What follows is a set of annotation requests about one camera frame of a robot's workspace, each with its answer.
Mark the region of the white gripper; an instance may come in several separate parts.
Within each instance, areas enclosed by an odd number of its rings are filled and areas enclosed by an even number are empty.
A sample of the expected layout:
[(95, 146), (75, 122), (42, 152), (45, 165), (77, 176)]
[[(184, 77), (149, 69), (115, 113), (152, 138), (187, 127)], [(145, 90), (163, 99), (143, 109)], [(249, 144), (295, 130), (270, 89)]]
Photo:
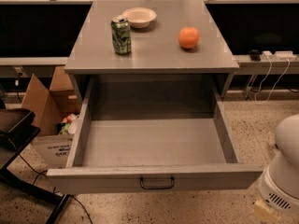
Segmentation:
[(253, 205), (253, 214), (262, 221), (280, 221), (281, 213), (299, 213), (299, 199), (280, 188), (265, 168), (259, 178), (258, 190), (261, 199)]

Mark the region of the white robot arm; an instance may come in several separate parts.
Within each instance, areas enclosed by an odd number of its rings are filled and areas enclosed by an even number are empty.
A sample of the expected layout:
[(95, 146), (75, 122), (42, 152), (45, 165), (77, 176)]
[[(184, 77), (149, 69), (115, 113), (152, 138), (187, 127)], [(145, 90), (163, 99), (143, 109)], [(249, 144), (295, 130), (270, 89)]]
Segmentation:
[(299, 213), (299, 115), (281, 121), (275, 139), (278, 154), (259, 178), (261, 198), (254, 204), (254, 215), (262, 221)]

